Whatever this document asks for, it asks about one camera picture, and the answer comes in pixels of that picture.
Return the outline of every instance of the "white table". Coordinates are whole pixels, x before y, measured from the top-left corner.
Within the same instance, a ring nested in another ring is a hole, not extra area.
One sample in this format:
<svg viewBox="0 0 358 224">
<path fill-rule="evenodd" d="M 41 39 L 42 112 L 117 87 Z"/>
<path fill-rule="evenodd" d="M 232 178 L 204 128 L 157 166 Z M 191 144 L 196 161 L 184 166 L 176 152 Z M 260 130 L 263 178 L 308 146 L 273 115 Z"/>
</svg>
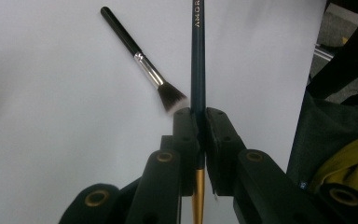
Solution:
<svg viewBox="0 0 358 224">
<path fill-rule="evenodd" d="M 206 1 L 207 106 L 283 170 L 324 3 Z M 57 223 L 82 189 L 139 177 L 172 134 L 103 6 L 190 95 L 191 1 L 0 0 L 0 223 Z M 236 223 L 232 199 L 207 190 L 205 223 Z M 191 223 L 190 199 L 182 214 Z"/>
</svg>

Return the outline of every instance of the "brush bristles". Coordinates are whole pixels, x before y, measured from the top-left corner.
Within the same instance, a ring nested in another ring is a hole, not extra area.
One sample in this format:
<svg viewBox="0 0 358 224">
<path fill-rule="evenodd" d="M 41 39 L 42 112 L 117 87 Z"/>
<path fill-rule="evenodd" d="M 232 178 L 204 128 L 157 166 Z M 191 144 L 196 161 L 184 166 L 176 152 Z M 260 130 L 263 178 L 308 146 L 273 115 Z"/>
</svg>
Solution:
<svg viewBox="0 0 358 224">
<path fill-rule="evenodd" d="M 179 109 L 189 106 L 187 97 L 177 90 L 169 82 L 165 82 L 158 87 L 158 94 L 165 110 L 169 115 L 172 115 Z"/>
</svg>

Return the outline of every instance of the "silver ferrule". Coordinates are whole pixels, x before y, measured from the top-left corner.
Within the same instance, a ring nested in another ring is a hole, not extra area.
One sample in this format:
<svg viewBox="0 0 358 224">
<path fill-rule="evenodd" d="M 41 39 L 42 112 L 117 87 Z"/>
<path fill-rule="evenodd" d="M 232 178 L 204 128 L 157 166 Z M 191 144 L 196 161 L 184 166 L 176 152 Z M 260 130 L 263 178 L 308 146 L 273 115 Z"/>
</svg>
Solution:
<svg viewBox="0 0 358 224">
<path fill-rule="evenodd" d="M 142 67 L 142 70 L 145 71 L 147 78 L 150 80 L 153 86 L 156 87 L 156 89 L 166 82 L 162 75 L 142 52 L 137 52 L 133 58 L 139 64 L 139 66 Z"/>
</svg>

